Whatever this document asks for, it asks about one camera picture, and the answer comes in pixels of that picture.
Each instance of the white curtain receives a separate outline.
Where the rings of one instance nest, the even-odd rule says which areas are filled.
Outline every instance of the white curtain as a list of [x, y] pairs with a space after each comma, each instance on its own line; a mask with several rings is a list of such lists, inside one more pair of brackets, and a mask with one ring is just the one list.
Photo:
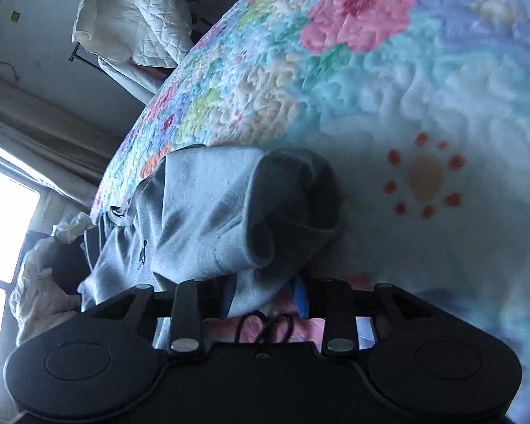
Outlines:
[[0, 156], [45, 186], [91, 206], [118, 145], [115, 137], [0, 79]]

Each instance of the red dot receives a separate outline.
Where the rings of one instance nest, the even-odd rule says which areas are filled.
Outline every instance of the red dot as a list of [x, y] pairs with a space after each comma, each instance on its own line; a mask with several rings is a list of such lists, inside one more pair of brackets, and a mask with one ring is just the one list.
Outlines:
[[394, 211], [397, 212], [397, 215], [404, 215], [406, 213], [406, 205], [404, 202], [399, 202], [395, 205]]
[[446, 198], [444, 199], [444, 203], [448, 207], [458, 207], [461, 204], [461, 198], [462, 198], [461, 194], [453, 193], [453, 194], [450, 194], [449, 196], [446, 196]]
[[432, 204], [428, 204], [427, 206], [424, 206], [422, 209], [422, 218], [425, 218], [426, 220], [432, 218], [436, 213], [436, 208]]
[[448, 167], [450, 168], [450, 170], [453, 171], [461, 169], [464, 165], [465, 158], [463, 155], [460, 154], [453, 155], [448, 162]]
[[414, 140], [414, 145], [424, 146], [427, 142], [428, 142], [428, 134], [426, 132], [421, 132], [418, 134], [418, 136]]
[[389, 154], [387, 155], [387, 159], [393, 166], [397, 166], [402, 161], [401, 156], [401, 150], [390, 150]]
[[399, 187], [397, 186], [397, 182], [394, 180], [391, 180], [388, 182], [384, 187], [383, 190], [387, 194], [393, 194]]

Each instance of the white quilted blanket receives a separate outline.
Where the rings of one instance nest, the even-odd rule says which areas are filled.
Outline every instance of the white quilted blanket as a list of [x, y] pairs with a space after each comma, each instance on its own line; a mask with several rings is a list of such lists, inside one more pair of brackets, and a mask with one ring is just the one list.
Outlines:
[[117, 64], [175, 67], [193, 46], [190, 22], [184, 0], [82, 0], [73, 42]]

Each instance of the floral quilt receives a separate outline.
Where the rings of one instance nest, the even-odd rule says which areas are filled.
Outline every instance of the floral quilt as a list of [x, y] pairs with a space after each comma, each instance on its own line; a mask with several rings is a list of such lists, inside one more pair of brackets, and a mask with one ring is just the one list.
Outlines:
[[171, 151], [325, 156], [345, 228], [317, 275], [389, 281], [508, 342], [530, 423], [530, 0], [240, 0], [140, 115], [92, 215]]

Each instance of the bed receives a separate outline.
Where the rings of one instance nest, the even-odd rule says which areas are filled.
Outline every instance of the bed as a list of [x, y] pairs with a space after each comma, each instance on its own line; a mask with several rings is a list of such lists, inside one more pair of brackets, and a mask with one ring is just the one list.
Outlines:
[[530, 423], [530, 0], [240, 0], [140, 115], [92, 217], [194, 143], [304, 146], [341, 237], [315, 275], [417, 292], [506, 341]]

